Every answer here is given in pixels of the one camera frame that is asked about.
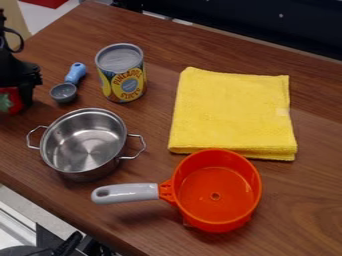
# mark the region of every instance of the tin can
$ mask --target tin can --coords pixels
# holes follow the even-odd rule
[[[136,45],[112,44],[95,57],[107,99],[125,103],[140,98],[146,91],[143,51]]]

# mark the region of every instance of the can label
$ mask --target can label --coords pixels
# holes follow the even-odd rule
[[[115,74],[98,68],[102,81],[102,92],[114,102],[129,102],[141,97],[146,90],[144,67],[131,68],[125,73]]]

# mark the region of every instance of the orange pan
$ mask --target orange pan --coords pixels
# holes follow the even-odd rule
[[[261,198],[257,169],[243,156],[209,149],[186,157],[172,178],[156,183],[130,183],[97,188],[92,200],[112,204],[163,199],[179,208],[198,229],[221,233],[243,226]]]

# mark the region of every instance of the red object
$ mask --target red object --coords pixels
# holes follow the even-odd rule
[[[0,88],[0,94],[8,95],[8,100],[11,104],[11,106],[8,108],[8,114],[15,115],[24,108],[24,104],[21,100],[19,89],[17,87]]]
[[[20,1],[57,9],[68,0],[20,0]]]
[[[246,158],[209,149],[185,158],[172,179],[159,185],[159,197],[177,206],[191,226],[222,233],[251,219],[261,187],[259,172]]]

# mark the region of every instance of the folded towel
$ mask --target folded towel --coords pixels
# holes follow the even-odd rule
[[[188,67],[178,84],[168,148],[174,153],[224,148],[249,158],[294,160],[289,104],[289,76]]]

